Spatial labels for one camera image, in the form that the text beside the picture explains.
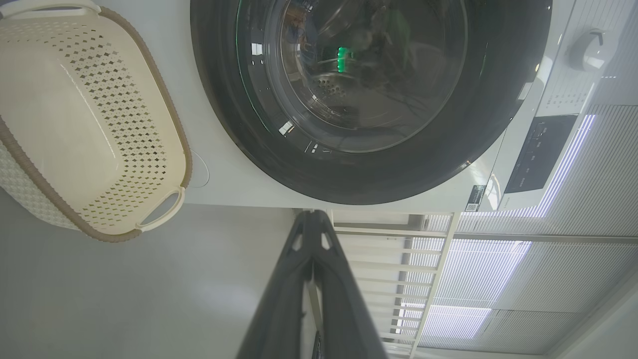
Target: beige plastic basket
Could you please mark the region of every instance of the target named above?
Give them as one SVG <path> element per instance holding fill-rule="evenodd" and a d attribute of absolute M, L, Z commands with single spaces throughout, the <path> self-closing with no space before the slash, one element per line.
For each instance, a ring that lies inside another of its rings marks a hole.
<path fill-rule="evenodd" d="M 103 241 L 174 216 L 190 151 L 137 32 L 87 0 L 19 0 L 0 13 L 0 186 L 38 218 Z"/>

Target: door glass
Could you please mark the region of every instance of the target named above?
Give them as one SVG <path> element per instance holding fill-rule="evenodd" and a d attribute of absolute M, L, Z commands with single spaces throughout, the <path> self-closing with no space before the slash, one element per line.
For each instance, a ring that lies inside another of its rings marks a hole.
<path fill-rule="evenodd" d="M 266 22 L 275 97 L 337 151 L 378 151 L 424 130 L 463 67 L 462 1 L 275 0 Z"/>

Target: front-load washing machine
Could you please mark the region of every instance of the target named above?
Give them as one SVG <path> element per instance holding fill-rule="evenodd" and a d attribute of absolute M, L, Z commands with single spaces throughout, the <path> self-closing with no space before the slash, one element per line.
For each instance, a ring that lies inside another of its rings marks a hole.
<path fill-rule="evenodd" d="M 535 118 L 574 1 L 100 4 L 162 72 L 195 152 L 186 202 L 519 208 L 540 197 L 506 207 L 507 189 L 542 195 L 578 124 Z M 547 173 L 508 185 L 538 131 L 555 142 Z"/>

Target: washing machine drum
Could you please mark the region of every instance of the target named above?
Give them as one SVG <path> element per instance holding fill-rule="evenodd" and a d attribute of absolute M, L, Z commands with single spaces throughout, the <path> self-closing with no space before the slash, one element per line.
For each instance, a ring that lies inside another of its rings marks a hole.
<path fill-rule="evenodd" d="M 191 1 L 202 82 L 235 143 L 344 204 L 411 197 L 476 160 L 518 110 L 550 18 L 538 0 Z"/>

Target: basket handle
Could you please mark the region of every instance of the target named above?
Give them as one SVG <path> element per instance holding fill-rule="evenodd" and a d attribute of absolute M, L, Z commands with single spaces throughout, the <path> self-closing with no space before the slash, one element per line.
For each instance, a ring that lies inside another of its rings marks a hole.
<path fill-rule="evenodd" d="M 166 201 L 166 199 L 169 198 L 172 194 L 178 194 L 178 196 L 177 196 L 177 200 L 175 201 L 175 203 L 173 203 L 173 206 L 170 208 L 170 210 L 168 210 L 168 212 L 160 216 L 160 218 L 157 218 L 156 220 L 150 223 L 142 224 L 142 221 L 144 221 L 146 217 L 148 217 L 157 207 L 159 207 L 160 204 L 164 203 L 164 201 Z M 184 204 L 185 198 L 186 198 L 186 189 L 184 187 L 179 187 L 173 191 L 170 191 L 169 193 L 166 194 L 166 196 L 164 196 L 164 198 L 162 198 L 160 202 L 157 203 L 157 205 L 151 208 L 146 213 L 146 215 L 135 224 L 135 228 L 141 230 L 142 232 L 146 232 L 161 226 L 162 224 L 166 223 L 169 219 L 173 218 L 173 216 L 179 211 L 179 209 L 182 208 L 182 204 Z"/>
<path fill-rule="evenodd" d="M 67 6 L 88 9 L 95 11 L 95 13 L 102 11 L 102 9 L 91 0 L 18 0 L 0 6 L 0 13 L 3 16 L 0 17 L 0 19 L 8 19 L 14 15 L 34 10 L 63 8 Z"/>

